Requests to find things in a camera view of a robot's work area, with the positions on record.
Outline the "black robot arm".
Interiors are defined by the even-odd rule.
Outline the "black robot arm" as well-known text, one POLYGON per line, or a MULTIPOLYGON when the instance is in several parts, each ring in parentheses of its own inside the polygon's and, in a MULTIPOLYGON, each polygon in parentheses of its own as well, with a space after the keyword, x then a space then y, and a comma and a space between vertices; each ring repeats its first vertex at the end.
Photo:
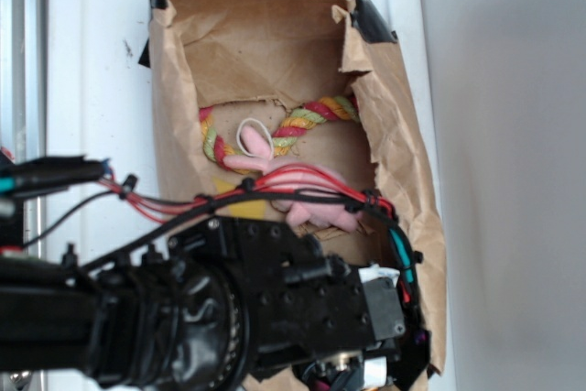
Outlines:
POLYGON ((234 390, 291 368, 313 390, 408 389, 394 281, 287 225, 213 217, 109 268, 1 261, 1 368, 76 369, 102 387, 234 390))

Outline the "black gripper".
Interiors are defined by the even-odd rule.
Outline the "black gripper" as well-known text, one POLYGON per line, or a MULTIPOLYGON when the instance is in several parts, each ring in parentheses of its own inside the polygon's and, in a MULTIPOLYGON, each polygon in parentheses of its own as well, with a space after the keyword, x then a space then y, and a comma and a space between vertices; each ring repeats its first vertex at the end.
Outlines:
POLYGON ((287 225, 215 216, 173 235, 171 254, 210 280, 221 303, 212 348, 223 357, 214 390, 284 369, 312 390, 395 382, 407 326, 393 273, 325 254, 287 225))

